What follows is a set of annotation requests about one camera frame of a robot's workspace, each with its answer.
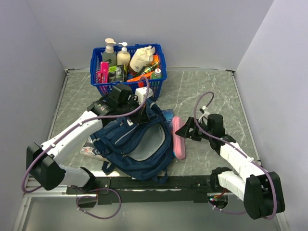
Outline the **pink cartoon pencil case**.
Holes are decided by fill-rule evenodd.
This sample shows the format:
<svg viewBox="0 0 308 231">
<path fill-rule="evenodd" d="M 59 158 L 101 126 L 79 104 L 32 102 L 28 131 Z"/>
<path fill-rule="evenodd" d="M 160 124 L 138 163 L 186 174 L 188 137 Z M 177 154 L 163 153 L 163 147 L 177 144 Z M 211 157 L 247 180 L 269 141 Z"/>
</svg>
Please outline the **pink cartoon pencil case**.
<svg viewBox="0 0 308 231">
<path fill-rule="evenodd" d="M 183 160 L 186 157 L 185 139 L 176 134 L 184 125 L 182 119 L 178 116 L 172 119 L 172 135 L 173 135 L 173 153 L 178 160 Z"/>
</svg>

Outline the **blue Jane Eyre book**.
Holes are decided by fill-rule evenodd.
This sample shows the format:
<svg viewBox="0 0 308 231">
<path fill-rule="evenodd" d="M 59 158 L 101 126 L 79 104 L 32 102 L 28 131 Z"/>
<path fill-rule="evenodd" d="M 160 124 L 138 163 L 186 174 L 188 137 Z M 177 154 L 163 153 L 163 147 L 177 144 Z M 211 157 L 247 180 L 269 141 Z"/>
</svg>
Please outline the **blue Jane Eyre book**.
<svg viewBox="0 0 308 231">
<path fill-rule="evenodd" d="M 165 117 L 169 127 L 172 129 L 172 127 L 173 127 L 172 119 L 174 117 L 173 109 L 164 109 L 164 110 L 162 110 L 162 112 L 163 112 L 163 116 Z"/>
</svg>

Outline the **navy blue student backpack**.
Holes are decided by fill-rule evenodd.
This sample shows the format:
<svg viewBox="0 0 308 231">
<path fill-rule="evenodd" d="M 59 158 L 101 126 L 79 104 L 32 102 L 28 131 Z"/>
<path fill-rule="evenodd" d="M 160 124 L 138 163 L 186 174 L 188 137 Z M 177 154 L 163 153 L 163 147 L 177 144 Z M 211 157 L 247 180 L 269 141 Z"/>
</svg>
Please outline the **navy blue student backpack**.
<svg viewBox="0 0 308 231">
<path fill-rule="evenodd" d="M 167 168 L 174 158 L 171 129 L 162 110 L 150 99 L 146 113 L 147 123 L 134 124 L 128 117 L 120 117 L 90 136 L 106 159 L 102 166 L 106 175 L 119 169 L 137 180 L 166 182 Z"/>
</svg>

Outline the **Little Women book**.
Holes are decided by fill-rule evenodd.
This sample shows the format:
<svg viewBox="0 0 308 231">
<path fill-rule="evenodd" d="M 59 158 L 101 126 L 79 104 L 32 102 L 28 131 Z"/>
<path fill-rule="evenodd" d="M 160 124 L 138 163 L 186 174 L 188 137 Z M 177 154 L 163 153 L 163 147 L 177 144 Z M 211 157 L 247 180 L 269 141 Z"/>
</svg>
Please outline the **Little Women book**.
<svg viewBox="0 0 308 231">
<path fill-rule="evenodd" d="M 106 161 L 109 162 L 106 158 L 104 158 L 99 150 L 94 146 L 91 137 L 88 137 L 82 149 L 80 150 L 80 154 L 84 157 L 88 157 L 91 159 Z"/>
</svg>

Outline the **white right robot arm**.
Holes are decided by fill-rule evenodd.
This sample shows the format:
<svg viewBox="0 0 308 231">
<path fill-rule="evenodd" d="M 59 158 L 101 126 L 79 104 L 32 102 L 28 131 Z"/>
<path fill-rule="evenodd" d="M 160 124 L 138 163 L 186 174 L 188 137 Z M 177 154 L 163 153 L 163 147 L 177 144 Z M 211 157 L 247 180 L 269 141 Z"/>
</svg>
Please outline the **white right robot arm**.
<svg viewBox="0 0 308 231">
<path fill-rule="evenodd" d="M 210 114 L 206 122 L 189 117 L 186 123 L 174 124 L 173 128 L 177 136 L 208 140 L 210 147 L 232 166 L 214 169 L 210 186 L 216 192 L 226 189 L 236 195 L 250 218 L 268 218 L 285 211 L 279 175 L 266 171 L 240 148 L 226 133 L 222 115 Z"/>
</svg>

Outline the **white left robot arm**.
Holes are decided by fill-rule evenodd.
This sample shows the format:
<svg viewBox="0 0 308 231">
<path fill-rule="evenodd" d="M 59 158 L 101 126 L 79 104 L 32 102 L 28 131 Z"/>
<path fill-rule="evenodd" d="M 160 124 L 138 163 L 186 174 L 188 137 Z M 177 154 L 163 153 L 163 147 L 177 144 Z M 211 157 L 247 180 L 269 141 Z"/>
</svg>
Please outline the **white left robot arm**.
<svg viewBox="0 0 308 231">
<path fill-rule="evenodd" d="M 95 176 L 84 167 L 62 164 L 75 146 L 99 131 L 109 122 L 126 117 L 130 120 L 145 116 L 146 100 L 152 97 L 149 86 L 135 92 L 125 84 L 116 84 L 109 94 L 87 107 L 86 111 L 54 138 L 41 145 L 31 144 L 26 149 L 26 176 L 32 176 L 49 191 L 60 184 L 77 186 L 83 193 L 95 188 Z"/>
</svg>

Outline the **black green box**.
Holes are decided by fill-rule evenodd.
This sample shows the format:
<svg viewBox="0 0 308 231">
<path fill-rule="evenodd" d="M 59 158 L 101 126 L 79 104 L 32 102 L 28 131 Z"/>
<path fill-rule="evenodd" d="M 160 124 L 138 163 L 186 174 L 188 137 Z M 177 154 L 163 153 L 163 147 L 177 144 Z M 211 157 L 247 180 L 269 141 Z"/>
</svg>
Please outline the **black green box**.
<svg viewBox="0 0 308 231">
<path fill-rule="evenodd" d="M 108 69 L 108 82 L 126 82 L 127 75 L 128 69 L 126 65 L 111 66 Z"/>
</svg>

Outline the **pink box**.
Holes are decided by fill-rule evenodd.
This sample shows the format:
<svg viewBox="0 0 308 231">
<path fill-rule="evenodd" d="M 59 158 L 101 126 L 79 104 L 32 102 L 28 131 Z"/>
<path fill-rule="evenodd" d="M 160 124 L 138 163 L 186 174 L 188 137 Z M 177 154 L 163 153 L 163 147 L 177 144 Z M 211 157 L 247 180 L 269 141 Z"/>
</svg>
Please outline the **pink box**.
<svg viewBox="0 0 308 231">
<path fill-rule="evenodd" d="M 98 83 L 107 83 L 108 82 L 108 62 L 100 62 L 99 70 L 96 72 L 98 77 Z"/>
</svg>

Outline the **orange package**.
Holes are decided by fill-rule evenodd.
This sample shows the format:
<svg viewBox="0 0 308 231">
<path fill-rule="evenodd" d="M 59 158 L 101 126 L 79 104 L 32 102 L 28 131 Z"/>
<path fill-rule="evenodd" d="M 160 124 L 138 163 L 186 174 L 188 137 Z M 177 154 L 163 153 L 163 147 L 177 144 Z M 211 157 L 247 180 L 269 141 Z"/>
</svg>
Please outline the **orange package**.
<svg viewBox="0 0 308 231">
<path fill-rule="evenodd" d="M 142 77 L 146 77 L 146 78 L 150 79 L 152 73 L 153 73 L 153 71 L 152 71 L 152 72 L 149 72 L 149 73 L 145 73 L 144 75 L 141 75 L 141 76 L 133 77 L 133 78 L 131 78 L 131 79 L 128 79 L 127 82 L 139 81 Z"/>
</svg>

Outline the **green glass bottle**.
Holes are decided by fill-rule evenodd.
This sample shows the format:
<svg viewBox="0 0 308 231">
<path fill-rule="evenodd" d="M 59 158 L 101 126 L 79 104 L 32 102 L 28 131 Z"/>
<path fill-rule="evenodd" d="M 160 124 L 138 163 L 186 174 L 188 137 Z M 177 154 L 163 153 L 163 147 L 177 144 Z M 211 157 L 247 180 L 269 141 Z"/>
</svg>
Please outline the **green glass bottle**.
<svg viewBox="0 0 308 231">
<path fill-rule="evenodd" d="M 141 76 L 154 71 L 156 68 L 159 67 L 159 64 L 160 64 L 159 62 L 155 62 L 153 65 L 146 67 L 144 71 L 141 73 Z"/>
</svg>

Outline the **cream pump lotion bottle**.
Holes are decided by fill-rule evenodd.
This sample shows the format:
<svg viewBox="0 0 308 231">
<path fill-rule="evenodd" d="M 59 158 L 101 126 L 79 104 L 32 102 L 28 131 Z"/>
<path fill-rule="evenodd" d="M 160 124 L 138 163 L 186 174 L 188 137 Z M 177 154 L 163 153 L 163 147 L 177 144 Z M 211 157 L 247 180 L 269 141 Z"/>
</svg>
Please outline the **cream pump lotion bottle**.
<svg viewBox="0 0 308 231">
<path fill-rule="evenodd" d="M 117 53 L 117 65 L 124 65 L 124 66 L 128 67 L 128 64 L 129 64 L 130 59 L 131 59 L 131 55 L 128 52 L 128 49 L 127 49 L 128 44 L 126 42 L 120 42 L 119 44 L 122 46 L 122 48 Z"/>
</svg>

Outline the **grey pump bottle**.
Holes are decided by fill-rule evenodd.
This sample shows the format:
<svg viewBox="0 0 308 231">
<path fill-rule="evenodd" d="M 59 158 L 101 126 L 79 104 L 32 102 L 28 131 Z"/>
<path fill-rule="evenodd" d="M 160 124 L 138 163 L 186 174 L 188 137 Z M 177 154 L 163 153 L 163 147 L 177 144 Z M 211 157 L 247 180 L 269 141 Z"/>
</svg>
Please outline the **grey pump bottle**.
<svg viewBox="0 0 308 231">
<path fill-rule="evenodd" d="M 107 62 L 109 67 L 117 66 L 117 55 L 114 51 L 116 42 L 112 38 L 105 39 L 105 51 L 103 52 L 103 62 Z"/>
</svg>

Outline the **beige cloth sack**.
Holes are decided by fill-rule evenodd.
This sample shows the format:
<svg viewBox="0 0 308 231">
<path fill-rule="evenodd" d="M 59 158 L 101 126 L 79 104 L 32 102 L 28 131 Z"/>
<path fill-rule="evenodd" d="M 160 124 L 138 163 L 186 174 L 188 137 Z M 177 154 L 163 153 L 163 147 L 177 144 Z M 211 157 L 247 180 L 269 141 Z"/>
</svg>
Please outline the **beige cloth sack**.
<svg viewBox="0 0 308 231">
<path fill-rule="evenodd" d="M 153 61 L 155 47 L 138 48 L 129 63 L 130 73 L 138 73 L 144 66 L 149 66 Z"/>
</svg>

